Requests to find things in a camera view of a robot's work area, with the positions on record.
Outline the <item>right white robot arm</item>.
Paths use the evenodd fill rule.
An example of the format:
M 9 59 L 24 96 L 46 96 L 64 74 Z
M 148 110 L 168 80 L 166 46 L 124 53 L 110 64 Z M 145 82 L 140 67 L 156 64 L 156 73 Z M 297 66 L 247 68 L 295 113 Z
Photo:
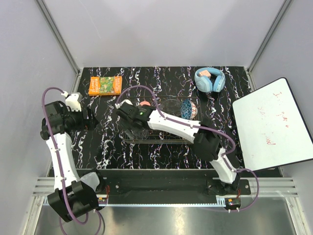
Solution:
M 235 143 L 225 133 L 208 127 L 204 121 L 176 117 L 154 106 L 134 106 L 129 100 L 117 103 L 115 107 L 125 130 L 162 131 L 189 141 L 193 145 L 195 155 L 213 166 L 224 192 L 233 194 L 239 189 L 239 173 L 229 161 L 220 136 L 229 139 L 233 147 Z

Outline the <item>clear glass bowl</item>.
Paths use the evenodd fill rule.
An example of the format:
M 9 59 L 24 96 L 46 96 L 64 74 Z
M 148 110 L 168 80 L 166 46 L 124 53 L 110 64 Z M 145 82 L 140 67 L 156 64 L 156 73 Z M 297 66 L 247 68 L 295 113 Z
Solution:
M 180 117 L 181 116 L 181 101 L 178 101 L 176 99 L 167 99 L 163 101 L 160 105 L 159 108 L 161 111 L 176 116 Z

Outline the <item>clear drinking glass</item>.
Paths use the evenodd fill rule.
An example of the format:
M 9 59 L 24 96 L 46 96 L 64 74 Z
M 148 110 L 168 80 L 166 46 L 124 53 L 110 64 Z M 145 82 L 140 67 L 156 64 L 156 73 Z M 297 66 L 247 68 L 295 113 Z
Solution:
M 146 140 L 149 137 L 149 130 L 147 129 L 132 129 L 131 134 L 134 140 Z

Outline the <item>wire dish rack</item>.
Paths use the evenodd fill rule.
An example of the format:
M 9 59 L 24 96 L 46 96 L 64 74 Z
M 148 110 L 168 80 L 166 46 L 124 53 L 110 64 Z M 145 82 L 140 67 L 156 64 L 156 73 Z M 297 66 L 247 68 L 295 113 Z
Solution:
M 115 105 L 116 109 L 118 109 L 124 102 L 132 104 L 130 100 L 125 99 Z M 152 107 L 153 112 L 148 121 L 151 130 L 167 132 L 191 143 L 194 142 L 195 135 L 198 133 L 198 129 L 201 126 L 199 121 L 176 117 L 163 111 L 159 111 L 155 106 Z

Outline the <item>small pink cup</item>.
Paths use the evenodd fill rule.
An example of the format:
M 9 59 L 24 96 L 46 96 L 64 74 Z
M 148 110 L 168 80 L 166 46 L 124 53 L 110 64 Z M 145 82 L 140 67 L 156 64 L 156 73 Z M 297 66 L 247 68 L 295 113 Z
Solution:
M 140 106 L 151 106 L 151 104 L 150 104 L 150 102 L 148 102 L 148 101 L 142 101 L 142 102 L 140 102 L 140 104 L 139 104 Z

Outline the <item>blue triangle pattern bowl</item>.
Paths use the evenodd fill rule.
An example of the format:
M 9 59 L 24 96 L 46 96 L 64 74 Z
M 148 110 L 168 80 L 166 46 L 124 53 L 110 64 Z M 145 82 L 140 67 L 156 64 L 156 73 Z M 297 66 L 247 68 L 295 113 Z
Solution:
M 182 102 L 180 107 L 180 116 L 183 119 L 193 120 L 198 113 L 196 105 L 190 101 L 189 99 L 186 99 Z

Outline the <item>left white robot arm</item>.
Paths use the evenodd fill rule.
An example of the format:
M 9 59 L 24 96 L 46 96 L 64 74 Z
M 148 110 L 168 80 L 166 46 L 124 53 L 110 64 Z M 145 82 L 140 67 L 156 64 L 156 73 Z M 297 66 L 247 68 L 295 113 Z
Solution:
M 74 112 L 61 101 L 45 105 L 45 113 L 40 135 L 50 150 L 54 169 L 54 191 L 47 199 L 56 213 L 70 222 L 98 208 L 96 194 L 106 187 L 96 170 L 78 175 L 71 147 L 71 132 L 92 129 L 98 122 L 84 119 L 83 112 Z

